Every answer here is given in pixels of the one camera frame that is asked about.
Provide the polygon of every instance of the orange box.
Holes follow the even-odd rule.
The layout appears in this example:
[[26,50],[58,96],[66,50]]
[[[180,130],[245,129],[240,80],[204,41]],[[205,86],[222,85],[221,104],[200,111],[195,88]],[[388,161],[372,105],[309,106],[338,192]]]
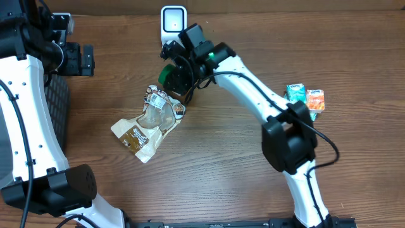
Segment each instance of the orange box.
[[321,89],[306,91],[306,106],[309,110],[321,113],[325,110],[325,97]]

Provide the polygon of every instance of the plastic wrapper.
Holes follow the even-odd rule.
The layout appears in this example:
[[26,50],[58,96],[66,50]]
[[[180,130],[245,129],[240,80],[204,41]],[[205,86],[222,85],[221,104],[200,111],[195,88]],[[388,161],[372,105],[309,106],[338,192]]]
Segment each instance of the plastic wrapper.
[[325,110],[325,93],[321,89],[306,92],[306,106],[310,111],[321,113]]
[[111,130],[141,162],[146,163],[162,140],[180,123],[185,106],[155,85],[147,88],[144,101],[142,115],[131,120],[121,119]]
[[[292,84],[287,85],[287,91],[284,96],[285,99],[291,103],[296,103],[297,101],[302,101],[304,104],[307,104],[307,91],[305,90],[304,84]],[[312,121],[316,120],[317,114],[319,111],[313,111],[309,108],[309,115],[311,116]]]
[[295,104],[297,101],[306,103],[305,87],[303,84],[287,85],[287,99]]

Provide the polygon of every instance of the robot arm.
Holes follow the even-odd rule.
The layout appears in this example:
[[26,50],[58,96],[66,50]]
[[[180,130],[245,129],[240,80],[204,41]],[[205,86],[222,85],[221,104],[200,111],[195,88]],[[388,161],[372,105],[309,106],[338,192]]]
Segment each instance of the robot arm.
[[[98,227],[125,227],[124,213],[108,204],[97,193],[96,180],[88,165],[70,168],[55,131],[65,128],[69,91],[56,77],[44,89],[44,74],[93,75],[91,46],[66,42],[73,32],[69,13],[51,13],[37,8],[35,0],[0,0],[0,103],[13,154],[14,183],[3,187],[4,201],[28,211],[54,217],[82,215]],[[17,119],[14,101],[22,120]],[[27,133],[32,161],[27,161],[20,121]],[[28,166],[33,175],[28,176]],[[30,182],[34,190],[30,194]],[[80,222],[92,227],[85,220]]]
[[[226,44],[217,46],[206,41],[200,26],[193,25],[179,34],[182,45],[172,41],[163,46],[161,56],[171,58],[180,68],[174,68],[172,72],[164,75],[165,89],[172,90],[180,95],[185,94],[191,86],[184,86],[190,80],[190,75],[203,79],[212,73],[235,72],[242,73],[250,78],[283,112],[272,106],[254,85],[244,77],[229,73],[215,76],[215,82],[234,95],[262,124],[263,126],[263,153],[270,164],[287,179],[295,205],[296,219],[305,227],[317,227],[321,225],[314,201],[311,197],[306,179],[308,170],[315,166],[316,138],[313,132],[303,129],[298,123],[291,122],[286,113],[293,113],[306,124],[312,126],[309,119],[309,111],[305,104],[289,104],[289,102],[275,94],[264,85],[243,64],[241,58]],[[283,130],[283,124],[293,124],[291,129]],[[320,209],[321,216],[326,220],[328,210],[322,202],[315,172],[312,171],[310,183],[313,188],[315,200]]]
[[[279,95],[275,94],[266,87],[256,76],[254,76],[247,67],[243,64],[239,56],[228,57],[218,64],[218,68],[213,70],[216,72],[239,72],[252,79],[279,107],[287,110],[288,101]],[[269,102],[261,95],[256,88],[246,79],[234,75],[217,75],[215,80],[218,85],[232,95],[234,95],[260,122],[267,123],[268,117],[277,117],[280,114],[276,108],[271,107]],[[314,202],[309,192],[306,174],[311,167],[315,166],[315,160],[307,161],[297,168],[295,174],[289,174],[283,171],[287,183],[290,188],[292,198],[294,199],[294,213],[305,227],[316,227],[321,224],[320,216],[315,209]],[[322,202],[318,183],[316,181],[315,171],[311,173],[311,185],[315,194],[316,202],[320,207],[320,211],[324,220],[328,215],[328,210]]]

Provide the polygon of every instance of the wooden table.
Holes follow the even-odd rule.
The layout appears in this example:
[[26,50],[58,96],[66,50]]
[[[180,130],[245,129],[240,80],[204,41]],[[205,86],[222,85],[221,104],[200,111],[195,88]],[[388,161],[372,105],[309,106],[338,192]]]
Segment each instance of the wooden table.
[[[330,213],[355,217],[358,227],[403,227],[403,11],[189,15],[189,22],[233,47],[275,92],[293,83],[323,89],[326,110],[315,127],[342,153],[337,165],[317,172]],[[68,79],[70,165],[89,164],[99,193],[136,221],[291,217],[287,183],[262,155],[259,123],[216,85],[196,91],[182,123],[146,164],[110,131],[140,115],[147,86],[167,64],[159,58],[159,23],[159,16],[76,17],[70,41],[94,45],[96,71]],[[316,155],[326,162],[333,151],[320,140]],[[18,227],[21,214],[2,201],[0,227]],[[60,221],[30,214],[27,227]]]

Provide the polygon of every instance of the snack bag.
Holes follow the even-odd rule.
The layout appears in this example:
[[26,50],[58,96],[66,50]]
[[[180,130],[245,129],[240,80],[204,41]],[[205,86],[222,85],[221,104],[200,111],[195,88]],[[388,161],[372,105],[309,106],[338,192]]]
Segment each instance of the snack bag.
[[162,140],[181,122],[185,106],[156,85],[147,88],[144,101],[142,115],[131,120],[121,119],[111,130],[141,162],[146,163]]

